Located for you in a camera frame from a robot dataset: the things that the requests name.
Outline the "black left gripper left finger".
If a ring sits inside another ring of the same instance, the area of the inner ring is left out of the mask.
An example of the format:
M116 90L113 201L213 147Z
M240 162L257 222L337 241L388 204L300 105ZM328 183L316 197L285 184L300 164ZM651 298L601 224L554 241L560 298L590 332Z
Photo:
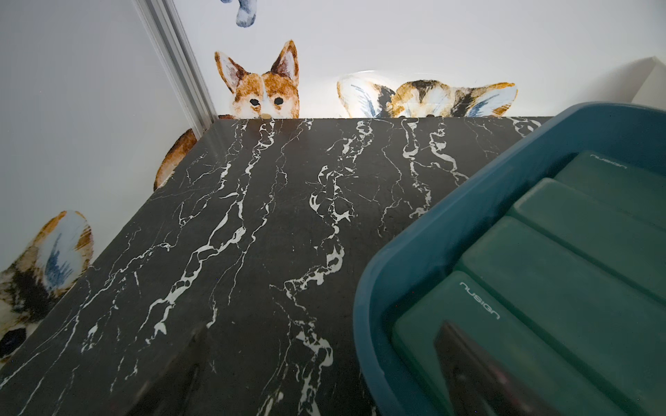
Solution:
M126 399L112 400L111 414L184 415L199 388L207 356L208 327L199 327L155 379Z

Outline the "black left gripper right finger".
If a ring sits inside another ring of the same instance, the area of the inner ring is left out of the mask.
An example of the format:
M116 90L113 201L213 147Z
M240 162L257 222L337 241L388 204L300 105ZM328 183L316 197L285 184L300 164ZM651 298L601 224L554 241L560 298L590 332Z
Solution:
M434 342L456 415L558 415L452 321Z

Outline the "dark green pencil case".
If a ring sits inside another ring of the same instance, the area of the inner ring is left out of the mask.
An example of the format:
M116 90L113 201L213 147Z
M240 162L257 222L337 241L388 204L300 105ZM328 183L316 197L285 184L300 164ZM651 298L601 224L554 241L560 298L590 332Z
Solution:
M514 218L456 264L629 415L665 413L665 308Z
M441 415L453 412L435 351L444 322L469 338L563 415L622 410L470 276L454 272L397 319L391 341Z
M665 231L552 179L538 182L507 214L665 304Z
M624 161L585 151L555 180L661 229L665 228L665 178Z

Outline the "dark green pencil case front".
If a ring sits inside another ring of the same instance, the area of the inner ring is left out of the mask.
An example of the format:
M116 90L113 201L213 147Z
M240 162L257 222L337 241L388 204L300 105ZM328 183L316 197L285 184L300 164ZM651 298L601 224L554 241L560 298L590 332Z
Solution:
M665 308L514 218L456 264L629 415L665 413Z

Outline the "teal plastic storage box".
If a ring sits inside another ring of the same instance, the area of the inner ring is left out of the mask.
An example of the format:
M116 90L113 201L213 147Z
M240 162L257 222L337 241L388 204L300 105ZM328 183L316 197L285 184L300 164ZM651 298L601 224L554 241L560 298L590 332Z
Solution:
M353 334L370 395L382 415L434 415L388 336L388 325L450 271L519 194L556 173L574 154L598 151L657 174L665 172L664 111L589 102L552 117L447 118L445 139L469 147L475 128L513 145L456 187L369 261L357 286Z

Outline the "white plastic storage box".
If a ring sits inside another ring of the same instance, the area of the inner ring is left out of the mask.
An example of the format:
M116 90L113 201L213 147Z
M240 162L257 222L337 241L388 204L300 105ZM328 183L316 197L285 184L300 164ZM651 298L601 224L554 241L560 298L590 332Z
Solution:
M653 57L650 63L650 71L643 84L631 100L632 104L652 107L653 109L666 109L666 82L665 64L657 57Z

